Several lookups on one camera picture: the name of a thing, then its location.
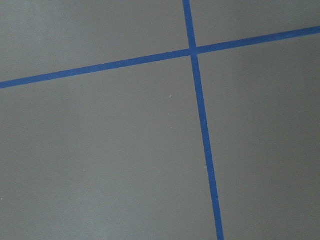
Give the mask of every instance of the gray floor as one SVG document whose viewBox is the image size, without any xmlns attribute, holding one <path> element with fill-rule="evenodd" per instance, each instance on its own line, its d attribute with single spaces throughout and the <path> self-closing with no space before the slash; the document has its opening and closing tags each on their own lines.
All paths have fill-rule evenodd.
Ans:
<svg viewBox="0 0 320 240">
<path fill-rule="evenodd" d="M 320 25 L 191 1 L 198 46 Z M 189 48 L 181 0 L 1 1 L 0 82 Z M 320 36 L 199 55 L 226 240 L 320 236 Z M 215 240 L 190 57 L 0 89 L 0 239 Z"/>
</svg>

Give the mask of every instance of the blue stripe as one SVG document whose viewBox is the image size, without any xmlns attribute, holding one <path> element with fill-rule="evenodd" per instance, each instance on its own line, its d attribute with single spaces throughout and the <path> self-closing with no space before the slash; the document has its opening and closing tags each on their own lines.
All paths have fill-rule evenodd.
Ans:
<svg viewBox="0 0 320 240">
<path fill-rule="evenodd" d="M 303 36 L 319 34 L 319 33 L 320 33 L 320 26 L 316 26 L 316 27 L 304 28 L 304 29 L 299 29 L 294 31 L 286 31 L 286 32 L 280 32 L 276 34 L 251 37 L 251 38 L 246 38 L 246 39 L 241 39 L 236 41 L 228 41 L 228 42 L 217 43 L 217 44 L 212 44 L 207 46 L 200 46 L 197 48 L 197 53 L 205 54 L 205 53 L 216 52 L 216 51 L 221 51 L 225 49 L 234 49 L 234 48 L 239 48 L 239 47 L 244 47 L 249 45 L 263 44 L 268 42 L 303 37 Z"/>
<path fill-rule="evenodd" d="M 127 59 L 122 61 L 114 61 L 114 62 L 99 64 L 99 65 L 86 66 L 86 67 L 81 67 L 81 68 L 76 68 L 71 70 L 58 71 L 58 72 L 53 72 L 53 73 L 48 73 L 43 75 L 24 77 L 24 78 L 19 78 L 15 80 L 0 82 L 0 89 L 10 88 L 10 87 L 19 86 L 19 85 L 25 85 L 25 84 L 44 82 L 44 81 L 49 81 L 54 79 L 72 77 L 72 76 L 77 76 L 82 74 L 95 73 L 95 72 L 100 72 L 105 70 L 124 68 L 124 67 L 152 63 L 157 61 L 181 58 L 189 55 L 190 55 L 189 49 L 184 49 L 184 50 L 171 51 L 171 52 L 166 52 L 166 53 L 161 53 L 156 55 L 137 57 L 137 58 Z"/>
<path fill-rule="evenodd" d="M 217 182 L 216 182 L 214 161 L 213 161 L 213 156 L 211 151 L 205 99 L 204 99 L 204 93 L 203 93 L 203 88 L 201 83 L 199 60 L 198 60 L 198 53 L 197 53 L 197 47 L 196 47 L 196 37 L 195 37 L 194 24 L 193 24 L 192 14 L 191 14 L 190 0 L 183 0 L 183 9 L 184 9 L 186 30 L 187 30 L 188 40 L 189 40 L 194 86 L 195 86 L 196 100 L 198 104 L 206 168 L 208 171 L 211 201 L 212 201 L 213 214 L 215 219 L 216 235 L 218 240 L 224 240 L 224 231 L 223 231 L 221 212 L 220 212 L 220 206 L 219 206 Z"/>
</svg>

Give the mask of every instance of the gray surface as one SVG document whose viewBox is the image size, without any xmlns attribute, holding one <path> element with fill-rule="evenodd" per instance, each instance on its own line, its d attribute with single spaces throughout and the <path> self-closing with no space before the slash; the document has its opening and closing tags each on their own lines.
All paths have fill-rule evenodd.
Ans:
<svg viewBox="0 0 320 240">
<path fill-rule="evenodd" d="M 199 57 L 227 240 L 320 236 L 320 36 Z"/>
<path fill-rule="evenodd" d="M 0 103 L 0 239 L 215 239 L 188 57 L 6 88 Z"/>
<path fill-rule="evenodd" d="M 180 0 L 2 0 L 0 82 L 188 48 Z"/>
<path fill-rule="evenodd" d="M 198 46 L 320 25 L 319 0 L 191 0 Z"/>
</svg>

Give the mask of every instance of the horizontal blue line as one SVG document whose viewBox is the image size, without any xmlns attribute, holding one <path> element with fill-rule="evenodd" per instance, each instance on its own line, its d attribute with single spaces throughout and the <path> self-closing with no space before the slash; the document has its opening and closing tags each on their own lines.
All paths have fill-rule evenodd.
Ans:
<svg viewBox="0 0 320 240">
<path fill-rule="evenodd" d="M 26 84 L 33 84 L 38 82 L 44 82 L 44 81 L 49 81 L 54 79 L 72 77 L 72 76 L 77 76 L 82 74 L 101 72 L 101 71 L 106 71 L 111 69 L 124 68 L 124 67 L 152 63 L 157 61 L 176 59 L 176 58 L 186 57 L 189 55 L 190 55 L 190 50 L 184 49 L 184 50 L 171 51 L 171 52 L 160 53 L 160 54 L 155 54 L 150 56 L 142 56 L 142 57 L 127 59 L 122 61 L 114 61 L 114 62 L 99 64 L 99 65 L 85 66 L 85 67 L 80 67 L 80 68 L 71 69 L 71 70 L 58 71 L 58 72 L 47 73 L 47 74 L 42 74 L 37 76 L 30 76 L 30 77 L 15 79 L 15 80 L 3 81 L 3 82 L 0 82 L 0 89 L 26 85 Z"/>
<path fill-rule="evenodd" d="M 255 45 L 255 44 L 263 44 L 268 42 L 274 42 L 284 39 L 291 39 L 291 38 L 297 38 L 297 37 L 303 37 L 313 34 L 319 34 L 320 33 L 320 26 L 316 27 L 310 27 L 310 28 L 304 28 L 294 31 L 286 31 L 286 32 L 280 32 L 270 35 L 264 35 L 264 36 L 257 36 L 257 37 L 251 37 L 241 40 L 235 40 L 235 41 L 228 41 L 223 43 L 217 43 L 207 46 L 200 46 L 197 47 L 197 53 L 198 54 L 205 54 L 205 53 L 211 53 L 226 49 L 234 49 L 249 45 Z"/>
</svg>

